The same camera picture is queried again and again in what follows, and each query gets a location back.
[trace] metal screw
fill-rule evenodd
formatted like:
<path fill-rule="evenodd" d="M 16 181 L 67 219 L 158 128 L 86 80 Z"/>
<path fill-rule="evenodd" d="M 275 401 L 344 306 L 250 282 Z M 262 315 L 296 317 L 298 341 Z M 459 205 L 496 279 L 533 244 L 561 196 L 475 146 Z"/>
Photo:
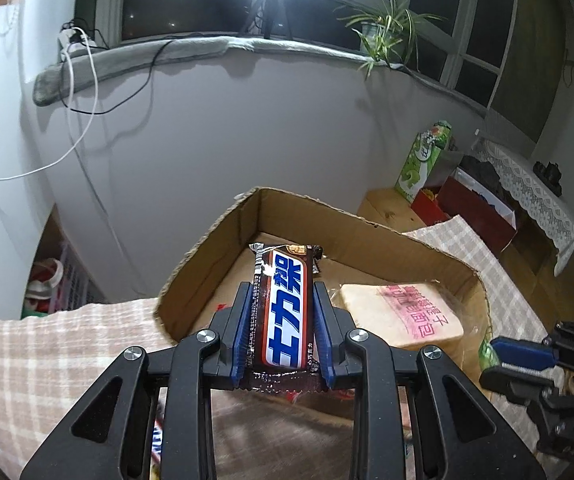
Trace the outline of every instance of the metal screw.
<path fill-rule="evenodd" d="M 128 361 L 136 361 L 142 356 L 142 348 L 139 346 L 130 346 L 123 352 L 123 357 Z"/>
<path fill-rule="evenodd" d="M 442 350 L 436 345 L 427 345 L 425 349 L 423 349 L 423 354 L 429 359 L 439 359 L 442 356 Z"/>
<path fill-rule="evenodd" d="M 196 339 L 198 339 L 201 343 L 209 343 L 209 341 L 216 339 L 216 332 L 213 330 L 201 330 L 196 334 Z"/>
<path fill-rule="evenodd" d="M 369 332 L 367 332 L 366 330 L 363 330 L 361 328 L 354 328 L 349 333 L 349 338 L 353 341 L 356 341 L 356 342 L 365 341 L 365 339 L 368 337 L 369 337 Z"/>

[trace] packaged bread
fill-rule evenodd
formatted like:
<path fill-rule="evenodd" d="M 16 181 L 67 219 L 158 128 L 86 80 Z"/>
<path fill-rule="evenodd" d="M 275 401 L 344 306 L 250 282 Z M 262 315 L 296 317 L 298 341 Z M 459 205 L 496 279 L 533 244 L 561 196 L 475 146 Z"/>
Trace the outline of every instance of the packaged bread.
<path fill-rule="evenodd" d="M 455 300 L 439 284 L 343 285 L 340 303 L 356 326 L 383 338 L 390 346 L 417 350 L 435 344 L 459 364 L 463 328 L 454 313 Z"/>

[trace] light stand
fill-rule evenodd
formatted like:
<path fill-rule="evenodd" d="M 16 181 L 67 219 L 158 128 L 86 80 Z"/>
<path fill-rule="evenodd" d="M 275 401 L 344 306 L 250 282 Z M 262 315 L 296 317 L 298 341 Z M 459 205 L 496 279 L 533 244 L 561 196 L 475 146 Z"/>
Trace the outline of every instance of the light stand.
<path fill-rule="evenodd" d="M 287 17 L 287 8 L 285 7 L 285 0 L 256 0 L 250 10 L 245 24 L 240 29 L 238 33 L 239 36 L 244 36 L 248 33 L 249 28 L 252 23 L 256 20 L 259 10 L 263 10 L 262 20 L 263 25 L 261 27 L 261 34 L 266 40 L 270 40 L 272 37 L 273 24 L 276 21 L 279 13 L 282 12 L 285 16 L 285 37 L 287 40 L 292 40 L 291 28 L 289 28 L 289 19 Z"/>

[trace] triangular cutout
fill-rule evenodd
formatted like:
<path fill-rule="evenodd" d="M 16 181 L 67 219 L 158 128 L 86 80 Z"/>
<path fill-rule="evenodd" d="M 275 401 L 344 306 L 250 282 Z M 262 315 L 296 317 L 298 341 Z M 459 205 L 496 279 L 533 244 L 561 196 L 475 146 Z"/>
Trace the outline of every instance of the triangular cutout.
<path fill-rule="evenodd" d="M 442 384 L 447 392 L 451 416 L 456 426 L 459 441 L 467 444 L 477 438 L 489 436 L 496 431 L 491 420 L 475 405 L 467 392 L 453 377 L 444 377 Z"/>
<path fill-rule="evenodd" d="M 102 444 L 107 440 L 123 380 L 115 377 L 90 402 L 72 426 L 72 435 Z"/>

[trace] window sill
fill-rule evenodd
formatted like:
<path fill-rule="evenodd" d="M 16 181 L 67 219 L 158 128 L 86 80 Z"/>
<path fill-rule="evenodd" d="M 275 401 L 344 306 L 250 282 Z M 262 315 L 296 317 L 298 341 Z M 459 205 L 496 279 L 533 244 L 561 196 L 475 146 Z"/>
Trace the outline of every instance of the window sill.
<path fill-rule="evenodd" d="M 128 72 L 148 68 L 151 60 L 158 49 L 169 40 L 141 41 L 139 43 L 123 44 L 111 50 L 94 54 L 94 63 L 98 80 L 104 81 Z M 181 38 L 174 40 L 158 56 L 156 65 L 194 61 L 197 59 L 209 59 L 224 56 L 230 49 L 256 52 L 257 54 L 302 54 L 308 57 L 323 59 L 335 59 L 347 62 L 358 67 L 368 58 L 361 54 L 336 50 L 316 44 L 300 43 L 298 41 L 274 41 L 262 38 L 235 38 L 232 36 L 216 36 L 204 38 Z M 90 88 L 94 80 L 89 70 L 90 60 L 87 56 L 77 57 L 72 60 L 74 72 L 77 74 L 75 92 Z M 468 97 L 445 88 L 440 83 L 429 79 L 407 67 L 396 64 L 394 70 L 406 73 L 419 83 L 442 94 L 447 94 L 453 99 L 471 108 L 475 113 L 484 117 L 486 108 Z M 48 106 L 59 100 L 59 86 L 61 83 L 61 65 L 55 64 L 41 72 L 34 82 L 33 99 L 37 106 Z"/>

